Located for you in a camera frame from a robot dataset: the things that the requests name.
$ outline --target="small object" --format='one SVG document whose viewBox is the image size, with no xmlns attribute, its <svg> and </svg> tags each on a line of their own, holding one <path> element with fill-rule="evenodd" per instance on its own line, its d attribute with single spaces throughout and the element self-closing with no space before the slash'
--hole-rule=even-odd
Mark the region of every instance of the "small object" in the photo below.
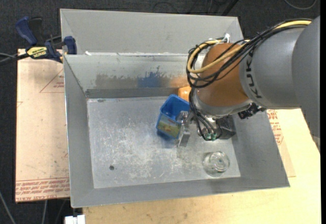
<svg viewBox="0 0 326 224">
<path fill-rule="evenodd" d="M 181 97 L 183 100 L 189 102 L 189 93 L 190 93 L 191 89 L 192 88 L 189 86 L 179 88 L 178 96 Z"/>
<path fill-rule="evenodd" d="M 189 137 L 190 137 L 190 132 L 188 129 L 188 125 L 182 124 L 181 130 L 180 130 L 180 137 L 179 137 L 180 141 L 179 141 L 178 146 L 186 147 Z"/>
<path fill-rule="evenodd" d="M 229 157 L 221 151 L 209 153 L 203 161 L 205 172 L 212 177 L 219 177 L 230 166 Z"/>
<path fill-rule="evenodd" d="M 176 117 L 176 120 L 180 124 L 184 124 L 188 117 L 188 111 L 181 111 L 178 116 Z"/>
<path fill-rule="evenodd" d="M 189 111 L 189 103 L 177 95 L 170 95 L 160 108 L 157 131 L 175 139 L 179 138 L 182 123 L 177 119 L 180 113 L 184 114 L 185 111 Z"/>
<path fill-rule="evenodd" d="M 85 215 L 67 216 L 65 217 L 65 224 L 86 224 Z"/>
</svg>

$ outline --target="yellow object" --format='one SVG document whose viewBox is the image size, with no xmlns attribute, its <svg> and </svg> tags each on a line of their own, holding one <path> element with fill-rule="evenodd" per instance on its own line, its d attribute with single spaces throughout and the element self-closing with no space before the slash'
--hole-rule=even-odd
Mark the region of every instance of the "yellow object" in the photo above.
<svg viewBox="0 0 326 224">
<path fill-rule="evenodd" d="M 27 50 L 27 54 L 33 58 L 38 58 L 47 54 L 46 47 L 31 47 L 29 50 Z"/>
<path fill-rule="evenodd" d="M 190 90 L 192 88 L 191 87 L 183 87 L 183 88 L 179 88 L 179 91 L 178 91 L 178 96 L 180 98 L 182 98 L 183 100 L 189 102 L 189 93 L 190 93 Z"/>
</svg>

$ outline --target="orange object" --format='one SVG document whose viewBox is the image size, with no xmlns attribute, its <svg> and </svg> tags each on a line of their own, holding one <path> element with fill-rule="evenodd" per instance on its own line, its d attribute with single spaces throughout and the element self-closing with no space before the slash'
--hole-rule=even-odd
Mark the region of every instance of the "orange object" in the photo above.
<svg viewBox="0 0 326 224">
<path fill-rule="evenodd" d="M 189 102 L 189 93 L 190 93 L 190 90 L 192 88 L 187 86 L 187 87 L 183 87 L 183 88 L 179 88 L 179 91 L 178 91 L 178 96 L 180 98 L 182 98 L 183 100 Z"/>
</svg>

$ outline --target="glass cup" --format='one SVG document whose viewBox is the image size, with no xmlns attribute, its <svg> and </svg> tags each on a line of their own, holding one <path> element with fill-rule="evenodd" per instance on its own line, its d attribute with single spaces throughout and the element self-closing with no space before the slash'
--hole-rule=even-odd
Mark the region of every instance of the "glass cup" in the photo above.
<svg viewBox="0 0 326 224">
<path fill-rule="evenodd" d="M 221 151 L 208 153 L 204 160 L 203 166 L 205 172 L 212 177 L 219 177 L 230 166 L 229 157 Z"/>
</svg>

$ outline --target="blue clamp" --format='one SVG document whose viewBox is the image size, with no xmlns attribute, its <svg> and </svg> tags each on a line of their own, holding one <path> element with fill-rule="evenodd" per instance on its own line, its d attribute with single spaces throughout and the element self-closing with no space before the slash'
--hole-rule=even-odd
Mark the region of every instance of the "blue clamp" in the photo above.
<svg viewBox="0 0 326 224">
<path fill-rule="evenodd" d="M 44 44 L 39 45 L 38 42 L 43 42 L 42 39 L 38 39 L 35 37 L 33 31 L 30 28 L 30 20 L 28 17 L 23 17 L 18 20 L 15 24 L 16 30 L 19 35 L 26 39 L 30 44 L 25 50 L 26 54 L 33 59 L 50 59 L 57 62 L 62 62 L 62 54 L 57 51 L 58 46 L 66 45 L 68 51 L 66 54 L 77 54 L 77 46 L 75 43 L 75 39 L 72 36 L 67 36 L 64 38 L 63 42 L 59 42 L 54 44 L 54 38 L 46 40 Z M 41 31 L 41 22 L 40 19 L 35 20 L 33 23 L 34 27 L 36 27 L 37 31 Z"/>
</svg>

